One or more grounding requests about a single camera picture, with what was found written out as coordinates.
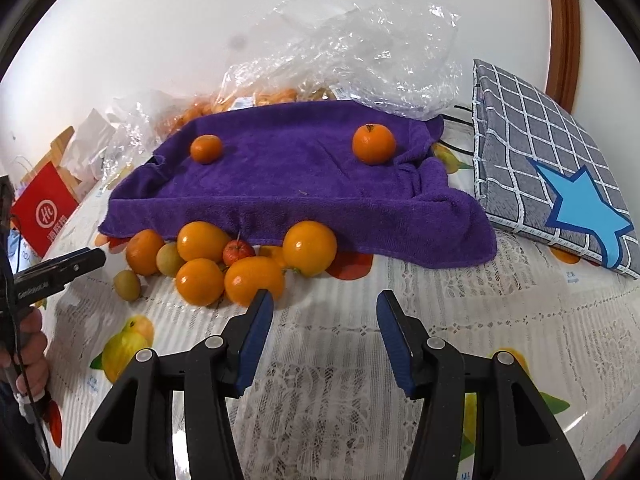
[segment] finger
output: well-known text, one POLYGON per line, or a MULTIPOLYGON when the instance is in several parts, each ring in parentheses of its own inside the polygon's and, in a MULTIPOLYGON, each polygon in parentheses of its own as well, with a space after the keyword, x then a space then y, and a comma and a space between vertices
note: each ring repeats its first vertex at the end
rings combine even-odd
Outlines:
MULTIPOLYGON (((42 332, 32 334, 29 338, 29 342, 22 348, 22 362, 24 365, 29 366, 34 364, 34 362, 39 361, 44 355, 47 343, 47 336, 42 332)), ((14 361, 16 363, 20 362, 17 355, 14 356, 14 361)))
POLYGON ((20 322, 20 332, 35 334, 42 330, 42 313, 39 308, 33 308, 31 312, 20 322))
MULTIPOLYGON (((29 381, 31 395, 33 397, 39 395, 44 390, 44 387, 47 384, 47 379, 49 379, 49 365, 47 365, 47 361, 42 358, 40 361, 27 367, 26 375, 27 380, 29 381)), ((24 375, 18 377, 18 380, 15 381, 15 385, 21 394, 27 394, 27 386, 24 382, 24 375)))

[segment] blue star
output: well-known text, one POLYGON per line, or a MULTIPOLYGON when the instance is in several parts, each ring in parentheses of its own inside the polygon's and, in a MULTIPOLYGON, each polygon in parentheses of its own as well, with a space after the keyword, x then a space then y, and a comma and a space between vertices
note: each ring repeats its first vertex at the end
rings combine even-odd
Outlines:
POLYGON ((587 168, 583 166, 567 177, 544 164, 529 161, 556 194, 546 225, 595 236, 602 251, 602 265, 607 269, 617 267, 622 260, 620 237, 634 227, 602 199, 587 168))

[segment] lace tablecloth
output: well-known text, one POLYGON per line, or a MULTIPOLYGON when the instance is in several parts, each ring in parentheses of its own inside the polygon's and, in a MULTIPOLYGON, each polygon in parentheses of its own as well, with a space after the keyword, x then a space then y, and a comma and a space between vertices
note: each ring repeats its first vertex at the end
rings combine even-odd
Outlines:
MULTIPOLYGON (((94 190, 49 257, 91 246, 106 200, 94 190)), ((494 261, 466 269, 375 256, 369 274, 350 282, 287 273, 254 384, 228 402, 246 478, 402 478, 422 406, 396 387, 386 357, 375 315, 386 288, 460 351, 523 354, 536 386, 569 404, 557 419, 586 478, 628 446, 640 429, 640 282, 585 261, 563 263, 549 248, 510 234, 497 239, 494 261)), ((44 330, 61 447, 48 438, 60 471, 111 387, 90 364, 129 317, 151 320, 153 347, 168 354, 220 333, 244 311, 228 303, 187 306, 160 276, 127 304, 111 285, 124 267, 122 254, 110 254, 103 269, 49 299, 44 330)), ((181 394, 174 394, 173 444, 177 477, 187 479, 181 394)), ((461 462, 461 479, 470 478, 471 464, 472 457, 461 462)))

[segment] label sticker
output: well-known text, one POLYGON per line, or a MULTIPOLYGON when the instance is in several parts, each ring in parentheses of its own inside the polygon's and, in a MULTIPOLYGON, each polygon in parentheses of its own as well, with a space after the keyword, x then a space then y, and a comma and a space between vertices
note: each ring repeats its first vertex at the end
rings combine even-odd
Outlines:
POLYGON ((255 106, 254 96, 239 97, 231 105, 229 111, 232 112, 233 110, 243 110, 244 108, 252 108, 253 106, 255 106))
POLYGON ((335 98, 338 101, 351 101, 351 96, 349 95, 349 91, 343 88, 340 85, 330 85, 329 90, 334 93, 335 98))

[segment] red paper bag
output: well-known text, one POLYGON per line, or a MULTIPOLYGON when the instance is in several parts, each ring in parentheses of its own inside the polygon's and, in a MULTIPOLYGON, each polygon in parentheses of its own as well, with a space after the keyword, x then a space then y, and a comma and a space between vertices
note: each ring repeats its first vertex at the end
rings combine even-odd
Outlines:
POLYGON ((11 213, 18 217, 15 224, 20 234, 43 258, 76 207, 78 202, 49 163, 29 183, 11 213))

